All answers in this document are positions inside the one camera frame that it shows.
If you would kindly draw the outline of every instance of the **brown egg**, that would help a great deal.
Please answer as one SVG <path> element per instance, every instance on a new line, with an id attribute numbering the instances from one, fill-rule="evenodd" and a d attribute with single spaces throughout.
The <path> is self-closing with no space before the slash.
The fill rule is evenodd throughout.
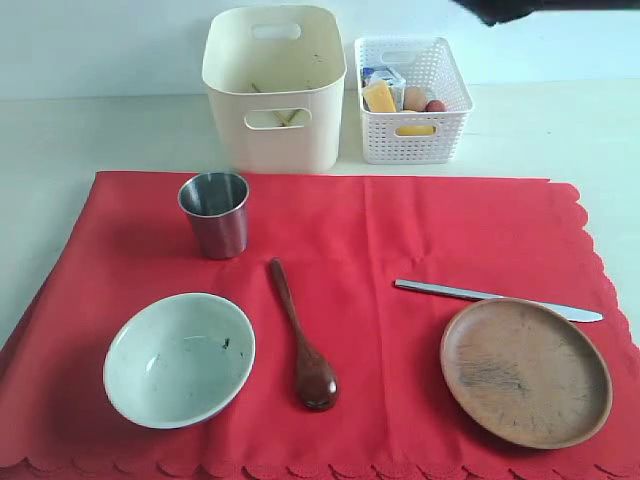
<path id="1" fill-rule="evenodd" d="M 424 109 L 425 112 L 446 112 L 447 107 L 440 100 L 431 100 L 427 103 L 427 107 Z"/>
<path id="2" fill-rule="evenodd" d="M 407 87 L 404 89 L 404 108 L 423 112 L 427 106 L 427 95 L 420 87 Z"/>

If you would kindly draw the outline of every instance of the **white bowl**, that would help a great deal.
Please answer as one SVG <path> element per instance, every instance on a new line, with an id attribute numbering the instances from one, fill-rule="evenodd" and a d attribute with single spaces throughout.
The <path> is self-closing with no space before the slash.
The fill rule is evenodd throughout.
<path id="1" fill-rule="evenodd" d="M 150 428 L 177 428 L 215 415 L 251 372 L 255 336 L 240 308 L 185 293 L 134 315 L 109 347 L 104 386 L 120 414 Z"/>

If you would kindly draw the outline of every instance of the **wooden spoon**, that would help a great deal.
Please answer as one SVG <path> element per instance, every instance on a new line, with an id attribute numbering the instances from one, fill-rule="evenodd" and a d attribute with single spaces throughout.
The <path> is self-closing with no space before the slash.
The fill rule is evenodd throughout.
<path id="1" fill-rule="evenodd" d="M 287 277 L 280 260 L 274 258 L 269 263 L 271 276 L 282 299 L 291 326 L 296 334 L 296 393 L 298 398 L 311 410 L 327 410 L 333 407 L 338 399 L 338 378 L 318 351 L 305 338 L 298 322 L 293 298 L 287 284 Z"/>

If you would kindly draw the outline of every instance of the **spoon handle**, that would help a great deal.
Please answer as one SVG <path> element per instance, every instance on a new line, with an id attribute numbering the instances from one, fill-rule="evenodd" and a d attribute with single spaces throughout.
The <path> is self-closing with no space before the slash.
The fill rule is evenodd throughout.
<path id="1" fill-rule="evenodd" d="M 296 314 L 296 309 L 293 305 L 293 297 L 291 296 L 291 291 L 289 290 L 287 276 L 284 274 L 284 268 L 282 268 L 280 260 L 277 258 L 272 259 L 271 262 L 269 262 L 269 269 L 271 270 L 271 276 L 273 277 L 273 281 L 276 284 L 278 295 L 280 295 L 280 299 L 284 304 L 284 308 L 287 311 L 287 315 L 289 316 L 291 325 L 293 325 L 296 333 L 300 334 L 301 331 L 300 323 L 298 322 L 298 315 Z"/>

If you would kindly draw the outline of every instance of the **red tablecloth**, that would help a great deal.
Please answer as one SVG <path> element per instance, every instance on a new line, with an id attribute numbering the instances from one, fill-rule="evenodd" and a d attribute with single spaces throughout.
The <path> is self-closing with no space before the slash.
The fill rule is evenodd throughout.
<path id="1" fill-rule="evenodd" d="M 0 383 L 0 475 L 141 478 L 640 478 L 640 362 L 570 185 L 533 179 L 254 176 L 250 246 L 200 257 L 176 204 L 185 174 L 98 174 L 69 243 L 12 342 Z M 338 372 L 336 407 L 293 393 L 293 338 L 267 262 L 281 258 L 301 321 Z M 468 303 L 395 278 L 604 312 L 579 324 L 614 403 L 581 445 L 532 451 L 484 431 L 447 390 L 438 346 Z M 254 370 L 219 416 L 154 431 L 109 404 L 108 345 L 138 310 L 190 291 L 249 316 Z"/>

